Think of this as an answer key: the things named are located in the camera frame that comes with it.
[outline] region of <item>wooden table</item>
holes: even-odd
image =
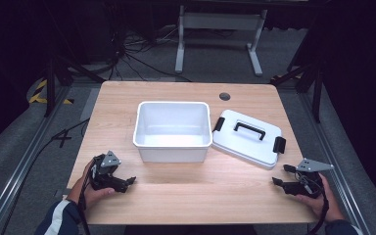
[[[229,101],[219,98],[230,94]],[[279,126],[287,139],[276,167],[228,156],[210,147],[203,163],[143,163],[132,137],[143,101],[201,101],[211,126],[227,109]],[[272,85],[104,82],[73,167],[68,188],[90,160],[112,150],[122,164],[114,177],[137,176],[125,194],[116,193],[87,212],[90,224],[241,224],[315,222],[312,212],[274,186],[271,177],[295,181],[283,170],[303,158],[290,122]]]

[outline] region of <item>white plastic bin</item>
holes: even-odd
[[[203,162],[212,143],[210,108],[204,102],[142,102],[133,144],[143,162]]]

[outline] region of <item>hand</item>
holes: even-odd
[[[76,204],[78,204],[78,200],[79,200],[80,193],[81,193],[81,187],[87,175],[87,171],[89,170],[92,163],[93,161],[87,164],[87,166],[84,169],[83,175],[75,182],[74,186],[72,186],[72,189],[69,195],[67,196],[67,199],[74,201]],[[91,187],[91,184],[88,185],[84,191],[86,208],[87,209],[91,208],[91,206],[93,206],[95,203],[107,197],[108,195],[113,194],[114,192],[115,192],[115,189],[113,188],[94,190],[93,187]]]
[[[345,219],[343,214],[340,211],[340,208],[337,203],[337,199],[335,198],[334,194],[331,191],[328,180],[322,174],[319,173],[319,175],[322,179],[326,198],[329,201],[329,210],[326,213],[325,222],[332,222],[337,219]],[[319,197],[317,197],[316,199],[310,198],[305,195],[297,195],[296,198],[298,199],[298,201],[311,207],[313,212],[316,214],[316,216],[318,217],[321,216],[322,207],[323,207],[323,195],[319,195]]]

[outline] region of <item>person's arm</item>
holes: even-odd
[[[362,232],[358,228],[352,226],[348,221],[346,221],[344,215],[341,213],[337,199],[329,186],[328,180],[322,174],[319,173],[319,175],[322,178],[325,195],[329,201],[329,210],[325,216],[325,233],[327,235],[362,235]],[[303,204],[309,206],[317,217],[321,216],[323,195],[320,195],[316,199],[307,197],[305,195],[297,195],[296,198]]]
[[[78,212],[78,201],[81,187],[91,166],[90,162],[82,176],[75,182],[65,200],[55,203],[45,215],[43,221],[37,227],[35,234],[78,234],[77,225],[81,222]],[[113,194],[113,188],[94,190],[88,185],[84,191],[86,208],[90,208],[104,197]]]

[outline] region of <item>black handle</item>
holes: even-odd
[[[255,131],[255,132],[259,133],[260,134],[260,139],[259,140],[263,140],[264,135],[265,135],[264,130],[257,129],[255,127],[249,126],[249,125],[244,124],[242,122],[237,122],[236,127],[234,127],[234,130],[237,131],[237,129],[239,128],[239,126],[247,128],[247,129],[250,129],[252,131]]]

